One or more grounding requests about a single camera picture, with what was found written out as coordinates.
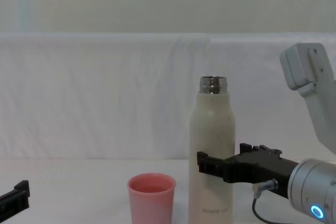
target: white table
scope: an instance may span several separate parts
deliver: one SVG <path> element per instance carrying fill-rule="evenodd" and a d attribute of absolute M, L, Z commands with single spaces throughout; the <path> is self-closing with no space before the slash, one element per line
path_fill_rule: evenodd
<path fill-rule="evenodd" d="M 1 160 L 0 193 L 22 179 L 30 183 L 30 208 L 7 220 L 17 224 L 131 224 L 127 181 L 161 172 L 177 181 L 174 224 L 187 224 L 188 161 L 15 159 Z M 260 223 L 252 214 L 251 185 L 235 185 L 235 223 Z M 257 203 L 265 218 L 287 223 L 319 223 L 294 211 L 288 201 L 265 192 Z"/>

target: white water bottle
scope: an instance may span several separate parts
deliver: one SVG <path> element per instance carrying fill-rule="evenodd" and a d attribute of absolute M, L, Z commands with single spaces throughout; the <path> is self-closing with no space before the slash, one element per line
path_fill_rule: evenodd
<path fill-rule="evenodd" d="M 202 77 L 190 122 L 189 224 L 232 224 L 233 186 L 198 172 L 197 152 L 235 154 L 235 118 L 225 77 Z"/>

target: metal bottle neck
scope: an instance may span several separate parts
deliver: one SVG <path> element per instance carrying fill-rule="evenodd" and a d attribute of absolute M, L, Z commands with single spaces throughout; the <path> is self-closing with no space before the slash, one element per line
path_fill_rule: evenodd
<path fill-rule="evenodd" d="M 203 76 L 199 88 L 202 94 L 226 94 L 227 79 L 220 76 Z"/>

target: pink cup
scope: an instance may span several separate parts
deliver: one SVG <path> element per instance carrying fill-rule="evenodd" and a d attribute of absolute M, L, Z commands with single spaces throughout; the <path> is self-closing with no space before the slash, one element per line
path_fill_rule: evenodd
<path fill-rule="evenodd" d="M 132 224 L 171 224 L 176 181 L 164 174 L 145 173 L 128 181 Z"/>

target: white fabric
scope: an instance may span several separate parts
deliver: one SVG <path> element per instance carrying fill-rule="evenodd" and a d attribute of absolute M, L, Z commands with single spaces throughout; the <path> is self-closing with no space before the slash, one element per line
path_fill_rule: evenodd
<path fill-rule="evenodd" d="M 279 54 L 336 34 L 1 34 L 0 157 L 187 158 L 199 78 L 228 78 L 237 144 L 335 160 Z"/>
<path fill-rule="evenodd" d="M 25 178 L 31 191 L 30 208 L 8 224 L 131 224 L 126 184 L 132 176 L 146 172 L 176 179 L 172 224 L 187 224 L 187 161 L 3 160 L 0 168 L 1 192 L 12 190 Z M 260 223 L 253 216 L 252 200 L 250 184 L 235 184 L 234 224 Z M 270 192 L 262 194 L 256 208 L 264 218 L 277 222 L 317 223 Z"/>

